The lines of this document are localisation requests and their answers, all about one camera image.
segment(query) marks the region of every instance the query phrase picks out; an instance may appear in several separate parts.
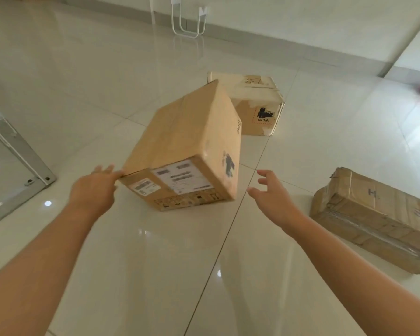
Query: brown cardboard box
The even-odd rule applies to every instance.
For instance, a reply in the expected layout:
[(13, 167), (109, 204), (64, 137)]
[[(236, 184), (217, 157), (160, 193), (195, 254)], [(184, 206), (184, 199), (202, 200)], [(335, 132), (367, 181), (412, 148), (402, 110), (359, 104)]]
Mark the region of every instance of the brown cardboard box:
[(235, 200), (241, 120), (216, 80), (157, 110), (121, 182), (158, 210)]
[(334, 234), (420, 274), (420, 199), (338, 168), (314, 195), (310, 216)]
[(219, 79), (243, 122), (242, 134), (270, 136), (285, 101), (270, 77), (209, 72), (207, 82)]

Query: hand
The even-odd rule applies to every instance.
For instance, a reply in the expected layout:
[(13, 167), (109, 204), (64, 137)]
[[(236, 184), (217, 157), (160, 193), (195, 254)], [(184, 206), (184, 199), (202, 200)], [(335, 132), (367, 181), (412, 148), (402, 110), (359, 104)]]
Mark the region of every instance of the hand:
[(123, 176), (123, 171), (113, 169), (114, 165), (105, 170), (96, 166), (91, 174), (79, 178), (72, 186), (67, 207), (84, 210), (95, 220), (103, 215), (115, 201), (115, 181)]
[(257, 170), (257, 173), (264, 177), (258, 179), (258, 183), (266, 185), (267, 191), (249, 187), (247, 193), (255, 199), (258, 208), (267, 218), (292, 236), (294, 232), (292, 222), (295, 221), (296, 215), (300, 213), (299, 209), (294, 205), (288, 191), (273, 171)]

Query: tile floor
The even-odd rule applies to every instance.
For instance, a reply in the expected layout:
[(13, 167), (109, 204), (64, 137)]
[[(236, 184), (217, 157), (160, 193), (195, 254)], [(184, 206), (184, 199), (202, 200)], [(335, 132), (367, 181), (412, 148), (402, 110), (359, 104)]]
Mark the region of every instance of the tile floor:
[[(52, 334), (363, 335), (245, 190), (256, 168), (270, 168), (308, 211), (346, 166), (420, 197), (420, 96), (304, 52), (277, 55), (280, 65), (233, 42), (0, 0), (0, 109), (58, 176), (0, 222), (0, 268), (56, 216), (76, 178), (98, 163), (121, 165), (155, 110), (204, 84), (208, 70), (272, 75), (287, 103), (272, 137), (243, 137), (235, 202), (158, 213), (119, 189), (84, 245)], [(352, 248), (420, 296), (420, 276)]]

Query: person's right arm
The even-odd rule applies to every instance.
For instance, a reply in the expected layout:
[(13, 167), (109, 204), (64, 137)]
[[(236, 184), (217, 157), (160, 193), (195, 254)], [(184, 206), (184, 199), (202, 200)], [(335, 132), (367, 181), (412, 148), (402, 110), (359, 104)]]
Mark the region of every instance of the person's right arm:
[(273, 171), (258, 170), (267, 191), (249, 188), (261, 211), (302, 247), (342, 305), (368, 335), (420, 335), (420, 299), (303, 214)]

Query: forearm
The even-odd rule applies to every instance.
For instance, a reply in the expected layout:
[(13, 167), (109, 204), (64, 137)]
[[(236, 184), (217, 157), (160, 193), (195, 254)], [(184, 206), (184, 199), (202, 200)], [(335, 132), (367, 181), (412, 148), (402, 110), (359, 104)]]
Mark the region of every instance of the forearm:
[(420, 299), (303, 214), (294, 239), (367, 335), (420, 335)]
[(96, 218), (67, 206), (0, 270), (0, 336), (43, 336)]

